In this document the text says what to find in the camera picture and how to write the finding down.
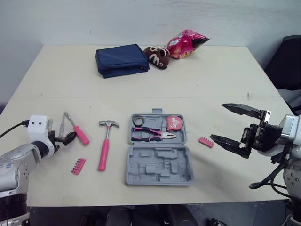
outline navy blue pouch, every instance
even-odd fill
[[[147,72],[148,60],[137,44],[96,51],[98,72],[106,79],[127,74]]]

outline hammer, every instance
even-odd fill
[[[100,161],[99,161],[99,165],[98,165],[98,171],[105,171],[108,153],[109,153],[109,145],[110,145],[109,132],[110,132],[110,129],[112,126],[116,126],[117,128],[119,128],[119,125],[111,120],[99,121],[99,125],[100,126],[106,125],[106,127],[107,127],[107,136],[106,136],[105,140],[103,141],[102,152],[100,155]]]

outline pliers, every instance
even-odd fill
[[[169,133],[169,132],[162,132],[160,129],[152,129],[148,127],[136,127],[132,128],[133,132],[147,132],[152,133],[155,136],[150,138],[141,138],[141,137],[132,137],[132,141],[161,141],[163,139],[173,139],[176,138],[176,134]]]

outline pink tool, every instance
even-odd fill
[[[85,133],[80,129],[79,126],[76,126],[75,123],[73,122],[71,116],[67,113],[64,112],[64,115],[66,116],[66,118],[71,122],[74,131],[76,132],[76,135],[78,136],[79,140],[81,141],[81,143],[83,145],[88,145],[90,144],[89,139],[87,138],[87,136],[85,135]]]
[[[74,175],[78,175],[80,173],[81,169],[83,168],[85,162],[86,162],[86,159],[77,159],[77,162],[71,172]]]
[[[205,137],[201,137],[198,141],[199,141],[201,144],[203,144],[203,145],[205,145],[205,146],[207,146],[207,147],[210,147],[210,148],[212,148],[213,145],[214,145],[213,141],[208,140],[208,139],[205,138]]]
[[[105,140],[103,141],[103,146],[102,146],[102,152],[100,154],[100,160],[99,160],[99,165],[98,165],[98,171],[105,171],[106,165],[107,165],[107,158],[109,154],[109,132],[112,126],[116,126],[119,128],[119,125],[113,121],[107,120],[107,121],[99,121],[99,125],[106,125],[107,127],[107,136]]]

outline white wall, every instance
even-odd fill
[[[158,45],[193,29],[207,45],[248,46],[264,67],[300,21],[300,0],[0,0],[0,102],[43,44]]]

